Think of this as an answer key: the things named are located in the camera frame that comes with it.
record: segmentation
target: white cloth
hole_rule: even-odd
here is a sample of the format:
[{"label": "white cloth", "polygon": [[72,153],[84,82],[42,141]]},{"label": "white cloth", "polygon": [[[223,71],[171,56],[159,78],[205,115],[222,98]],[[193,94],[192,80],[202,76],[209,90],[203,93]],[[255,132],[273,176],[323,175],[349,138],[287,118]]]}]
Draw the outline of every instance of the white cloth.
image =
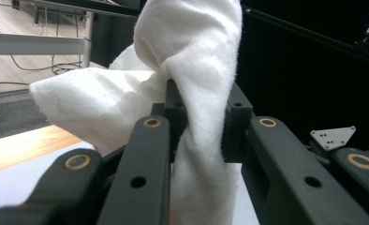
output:
[{"label": "white cloth", "polygon": [[170,224],[229,225],[237,173],[224,163],[220,141],[241,29],[239,0],[149,0],[134,45],[110,70],[74,70],[30,90],[52,123],[107,153],[163,102],[172,78],[189,125],[173,165]]}]

